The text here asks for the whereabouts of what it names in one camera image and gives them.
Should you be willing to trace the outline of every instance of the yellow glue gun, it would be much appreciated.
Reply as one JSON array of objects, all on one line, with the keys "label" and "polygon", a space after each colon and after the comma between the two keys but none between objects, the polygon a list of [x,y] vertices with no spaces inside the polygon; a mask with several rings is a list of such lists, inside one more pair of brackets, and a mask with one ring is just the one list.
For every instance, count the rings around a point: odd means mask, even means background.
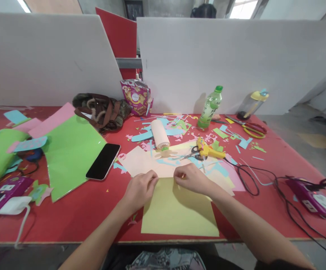
[{"label": "yellow glue gun", "polygon": [[198,137],[197,139],[197,146],[199,149],[199,154],[203,156],[211,156],[214,158],[219,158],[219,159],[224,159],[226,157],[226,153],[223,152],[218,152],[216,150],[213,150],[210,148],[205,141],[202,139],[201,136]]}]

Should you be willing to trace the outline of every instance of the green tea bottle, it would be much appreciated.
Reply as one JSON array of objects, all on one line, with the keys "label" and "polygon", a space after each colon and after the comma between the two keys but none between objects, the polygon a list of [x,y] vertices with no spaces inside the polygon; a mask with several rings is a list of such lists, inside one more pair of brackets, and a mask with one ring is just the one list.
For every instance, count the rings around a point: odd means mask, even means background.
[{"label": "green tea bottle", "polygon": [[212,116],[218,109],[220,102],[222,101],[222,96],[220,94],[222,90],[223,86],[218,85],[214,92],[207,97],[202,115],[198,120],[198,126],[200,128],[207,128],[211,123]]}]

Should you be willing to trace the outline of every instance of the snack bag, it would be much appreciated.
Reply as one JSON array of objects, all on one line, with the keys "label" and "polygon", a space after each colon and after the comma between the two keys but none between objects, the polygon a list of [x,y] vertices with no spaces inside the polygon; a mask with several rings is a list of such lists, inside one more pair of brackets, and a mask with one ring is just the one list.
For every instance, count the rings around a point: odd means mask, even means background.
[{"label": "snack bag", "polygon": [[138,79],[127,79],[121,81],[123,95],[129,106],[132,108],[132,113],[138,116],[151,115],[153,106],[153,98],[151,90],[146,84]]}]

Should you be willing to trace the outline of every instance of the paper roll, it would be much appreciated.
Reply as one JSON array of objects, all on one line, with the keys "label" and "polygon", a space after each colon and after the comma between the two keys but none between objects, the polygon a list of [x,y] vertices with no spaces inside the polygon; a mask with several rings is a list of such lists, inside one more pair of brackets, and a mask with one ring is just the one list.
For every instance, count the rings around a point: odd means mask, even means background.
[{"label": "paper roll", "polygon": [[151,128],[155,140],[155,145],[158,149],[169,147],[171,145],[169,143],[169,139],[166,130],[164,129],[163,123],[159,119],[152,121]]}]

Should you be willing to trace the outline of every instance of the camouflage bag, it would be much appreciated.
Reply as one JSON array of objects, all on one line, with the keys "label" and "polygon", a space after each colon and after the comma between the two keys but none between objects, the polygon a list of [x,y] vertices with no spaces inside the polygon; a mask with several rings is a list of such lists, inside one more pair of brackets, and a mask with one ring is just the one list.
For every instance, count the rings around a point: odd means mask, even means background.
[{"label": "camouflage bag", "polygon": [[[131,111],[128,103],[101,94],[78,94],[73,99],[75,114],[86,119],[99,132],[113,131],[123,126]],[[91,114],[92,119],[83,113]]]}]

